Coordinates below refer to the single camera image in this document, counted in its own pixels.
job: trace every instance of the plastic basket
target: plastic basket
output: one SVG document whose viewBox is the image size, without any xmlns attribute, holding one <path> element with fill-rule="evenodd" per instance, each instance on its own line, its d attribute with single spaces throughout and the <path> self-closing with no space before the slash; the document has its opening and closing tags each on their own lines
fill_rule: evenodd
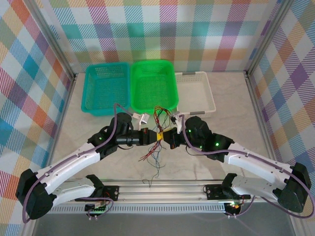
<svg viewBox="0 0 315 236">
<path fill-rule="evenodd" d="M 131 107 L 153 114 L 156 105 L 176 108 L 178 93 L 174 66 L 167 60 L 139 61 L 131 66 Z"/>
<path fill-rule="evenodd" d="M 216 111 L 206 72 L 176 73 L 179 103 L 177 111 L 185 115 L 210 117 Z"/>
<path fill-rule="evenodd" d="M 114 103 L 126 109 L 130 106 L 129 64 L 90 65 L 86 70 L 81 110 L 94 116 L 112 115 Z"/>
</svg>

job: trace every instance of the white plastic basket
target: white plastic basket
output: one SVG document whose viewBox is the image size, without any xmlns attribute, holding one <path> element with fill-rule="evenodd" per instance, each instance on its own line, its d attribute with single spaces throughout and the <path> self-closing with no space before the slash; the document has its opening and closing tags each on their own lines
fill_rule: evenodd
<svg viewBox="0 0 315 236">
<path fill-rule="evenodd" d="M 177 111 L 185 118 L 198 116 L 210 117 L 216 111 L 206 72 L 175 73 L 179 103 Z"/>
</svg>

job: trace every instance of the marble floor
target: marble floor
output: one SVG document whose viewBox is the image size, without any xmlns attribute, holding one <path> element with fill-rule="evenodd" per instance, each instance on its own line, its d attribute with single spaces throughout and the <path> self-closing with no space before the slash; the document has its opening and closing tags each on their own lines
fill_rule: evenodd
<svg viewBox="0 0 315 236">
<path fill-rule="evenodd" d="M 81 111 L 84 76 L 79 74 L 77 78 L 52 163 L 79 148 L 91 135 L 108 125 L 112 118 L 94 117 Z M 209 128 L 267 156 L 243 73 L 208 73 L 208 78 L 217 107 L 210 118 L 204 119 Z M 148 127 L 153 128 L 155 124 L 153 118 L 150 119 Z M 159 158 L 160 165 L 164 167 L 160 169 L 158 179 L 223 179 L 227 173 L 254 176 L 241 168 L 212 161 L 205 156 L 191 156 L 186 153 L 184 146 L 175 150 L 170 150 L 167 143 L 163 143 L 163 146 L 166 149 L 162 149 Z M 148 147 L 118 150 L 73 177 L 83 178 L 95 174 L 100 179 L 151 179 L 157 172 L 156 168 L 146 161 L 138 161 L 147 152 Z"/>
</svg>

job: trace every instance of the purple cable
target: purple cable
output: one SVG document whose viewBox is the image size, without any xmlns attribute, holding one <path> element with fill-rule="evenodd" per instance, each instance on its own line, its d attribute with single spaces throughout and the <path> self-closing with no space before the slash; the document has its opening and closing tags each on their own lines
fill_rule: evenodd
<svg viewBox="0 0 315 236">
<path fill-rule="evenodd" d="M 197 152 L 197 153 L 203 154 L 203 155 L 211 155 L 211 154 L 217 154 L 217 153 L 222 153 L 222 152 L 231 152 L 231 153 L 235 153 L 235 154 L 239 154 L 239 155 L 247 155 L 248 157 L 251 157 L 251 158 L 253 158 L 253 159 L 255 159 L 255 160 L 261 161 L 261 162 L 263 162 L 263 163 L 265 163 L 265 164 L 267 164 L 267 165 L 269 165 L 269 166 L 272 166 L 272 167 L 276 168 L 277 170 L 283 171 L 284 173 L 286 173 L 286 174 L 289 175 L 290 177 L 294 178 L 294 179 L 295 179 L 300 185 L 302 185 L 302 187 L 306 190 L 306 192 L 308 193 L 308 195 L 309 195 L 309 197 L 310 197 L 310 199 L 311 199 L 312 205 L 313 205 L 312 213 L 311 213 L 310 215 L 308 215 L 308 216 L 296 215 L 296 214 L 293 214 L 293 213 L 289 212 L 287 209 L 285 209 L 285 208 L 283 208 L 283 207 L 281 207 L 281 206 L 279 206 L 279 205 L 277 205 L 277 204 L 275 204 L 275 203 L 272 203 L 271 201 L 269 201 L 269 200 L 267 200 L 267 199 L 265 199 L 265 198 L 262 198 L 262 199 L 265 200 L 266 202 L 270 203 L 271 205 L 273 205 L 273 206 L 279 208 L 279 209 L 282 210 L 283 212 L 285 212 L 285 213 L 287 213 L 287 214 L 289 214 L 289 215 L 291 215 L 291 216 L 293 216 L 293 217 L 296 217 L 296 218 L 308 219 L 308 218 L 312 218 L 312 217 L 314 216 L 314 214 L 315 214 L 315 199 L 314 199 L 313 195 L 311 194 L 310 190 L 308 189 L 308 187 L 307 187 L 298 177 L 296 177 L 295 175 L 293 175 L 293 174 L 290 173 L 289 171 L 282 169 L 282 167 L 280 167 L 280 166 L 278 166 L 278 165 L 276 165 L 276 164 L 273 164 L 273 163 L 271 163 L 271 162 L 269 162 L 269 161 L 267 161 L 267 160 L 264 160 L 264 159 L 262 159 L 262 158 L 260 158 L 260 157 L 258 157 L 258 156 L 255 156 L 255 155 L 253 155 L 253 154 L 250 154 L 250 153 L 247 154 L 247 152 L 238 151 L 238 150 L 229 150 L 229 149 L 227 149 L 227 150 L 218 150 L 218 151 L 207 151 L 207 152 L 205 152 L 205 151 L 199 151 L 198 149 L 196 149 L 195 147 L 193 147 L 193 146 L 191 145 L 191 143 L 189 142 L 189 140 L 188 140 L 187 134 L 186 134 L 186 132 L 185 132 L 185 129 L 186 129 L 186 128 L 185 128 L 185 119 L 184 119 L 184 118 L 185 118 L 185 115 L 180 115 L 180 117 L 182 118 L 182 129 L 183 129 L 183 135 L 184 135 L 185 141 L 186 141 L 187 145 L 188 145 L 192 150 L 194 150 L 194 151 Z"/>
<path fill-rule="evenodd" d="M 102 217 L 103 215 L 105 215 L 107 212 L 109 212 L 110 210 L 111 210 L 111 208 L 113 207 L 113 205 L 114 205 L 114 201 L 113 201 L 113 199 L 111 199 L 111 198 L 80 198 L 81 200 L 106 200 L 106 201 L 110 201 L 112 204 L 111 204 L 111 206 L 104 212 L 104 213 L 102 213 L 101 215 L 99 215 L 98 216 L 98 218 L 100 218 L 100 217 Z M 91 218 L 91 216 L 90 216 L 90 212 L 91 212 L 91 210 L 88 210 L 88 217 L 89 218 Z"/>
<path fill-rule="evenodd" d="M 69 158 L 63 160 L 62 162 L 58 163 L 56 166 L 54 166 L 53 168 L 51 168 L 49 171 L 47 171 L 45 174 L 43 174 L 29 189 L 28 193 L 26 194 L 25 196 L 25 199 L 24 199 L 24 202 L 23 202 L 23 210 L 22 210 L 22 221 L 24 224 L 28 223 L 31 219 L 30 218 L 26 218 L 26 205 L 29 201 L 29 198 L 30 198 L 30 195 L 31 195 L 31 192 L 33 191 L 33 189 L 35 188 L 35 186 L 40 183 L 45 177 L 46 177 L 46 174 L 49 175 L 49 173 L 52 173 L 55 169 L 57 169 L 59 166 L 63 165 L 64 163 L 68 162 L 69 160 L 72 160 L 74 158 L 77 158 L 81 155 L 85 155 L 85 154 L 88 154 L 88 153 L 91 153 L 95 150 L 97 150 L 98 148 L 102 147 L 103 145 L 107 144 L 111 139 L 112 137 L 114 136 L 115 134 L 115 131 L 116 131 L 116 127 L 117 127 L 117 110 L 116 110 L 116 107 L 119 106 L 123 111 L 125 111 L 126 113 L 128 113 L 129 115 L 132 116 L 132 113 L 130 113 L 129 111 L 127 111 L 125 108 L 123 108 L 120 104 L 118 103 L 115 103 L 114 104 L 114 127 L 113 127 L 113 132 L 111 133 L 111 135 L 109 136 L 109 138 L 102 144 L 88 150 L 88 151 L 83 151 L 81 153 L 77 155 L 73 155 L 73 156 L 70 156 Z"/>
</svg>

